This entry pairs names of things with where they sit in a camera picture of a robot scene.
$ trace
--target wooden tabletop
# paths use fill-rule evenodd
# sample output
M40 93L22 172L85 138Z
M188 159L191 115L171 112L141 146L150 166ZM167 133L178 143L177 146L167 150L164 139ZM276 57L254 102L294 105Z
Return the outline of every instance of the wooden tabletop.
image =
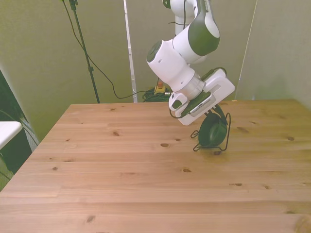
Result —
M311 113L225 101L229 147L167 103L72 105L0 193L1 233L293 233L311 213Z

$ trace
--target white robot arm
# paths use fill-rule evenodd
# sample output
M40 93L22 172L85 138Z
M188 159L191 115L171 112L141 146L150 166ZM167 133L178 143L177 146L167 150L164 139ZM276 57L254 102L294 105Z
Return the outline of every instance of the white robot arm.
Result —
M149 51L147 63L173 91L170 110L175 111L182 124L189 125L230 95L235 87L223 69L201 78L190 67L205 60L220 41L210 0L163 0L163 4L176 15L176 37L158 41Z

